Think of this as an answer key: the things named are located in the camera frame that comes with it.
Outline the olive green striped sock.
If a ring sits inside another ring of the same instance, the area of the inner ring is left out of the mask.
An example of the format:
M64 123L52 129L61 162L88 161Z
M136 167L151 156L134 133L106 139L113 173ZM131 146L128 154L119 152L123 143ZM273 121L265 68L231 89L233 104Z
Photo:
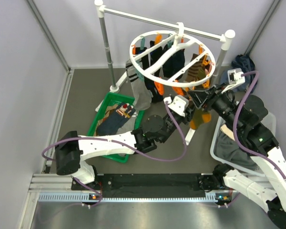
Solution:
M199 69L196 77L197 82L205 83L210 78L210 72L207 69Z

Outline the brown striped sock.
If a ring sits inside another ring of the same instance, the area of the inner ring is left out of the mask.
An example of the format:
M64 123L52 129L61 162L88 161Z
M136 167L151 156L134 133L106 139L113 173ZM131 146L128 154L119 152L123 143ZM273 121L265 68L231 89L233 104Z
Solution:
M202 62L203 59L200 59L198 62L196 62L195 64L193 64L187 72L187 76L185 78L186 82L192 82L192 81L196 81L196 77L198 74L198 70L199 69L204 69L204 67L202 66Z

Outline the navy santa pattern sock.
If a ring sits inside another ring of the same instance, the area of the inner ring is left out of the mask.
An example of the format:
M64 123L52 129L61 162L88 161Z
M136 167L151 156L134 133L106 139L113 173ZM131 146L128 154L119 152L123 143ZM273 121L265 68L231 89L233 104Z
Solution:
M136 110L129 103L115 104L106 110L96 127L94 136L122 134L134 129Z

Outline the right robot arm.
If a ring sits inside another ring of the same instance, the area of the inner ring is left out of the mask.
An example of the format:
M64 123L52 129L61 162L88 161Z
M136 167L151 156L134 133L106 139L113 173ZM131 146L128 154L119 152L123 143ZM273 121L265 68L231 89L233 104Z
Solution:
M272 188L265 188L244 177L232 166L213 176L213 184L223 189L231 187L259 205L280 229L286 229L286 161L272 132L262 124L268 115L263 101L245 94L240 102L223 85L189 91L196 108L214 110L233 132L239 148L263 171Z

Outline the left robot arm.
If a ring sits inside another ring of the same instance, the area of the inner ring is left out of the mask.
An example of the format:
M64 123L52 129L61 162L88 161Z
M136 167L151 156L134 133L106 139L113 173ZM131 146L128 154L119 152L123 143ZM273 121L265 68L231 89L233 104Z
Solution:
M165 143L180 124L187 124L192 119L192 105L177 113L170 105L166 105L167 115L150 116L140 127L117 135L84 136L77 131L68 132L55 146L56 174L71 175L83 183L88 189L98 185L96 169L86 163L87 159L113 154L141 154L147 156L157 149L157 143Z

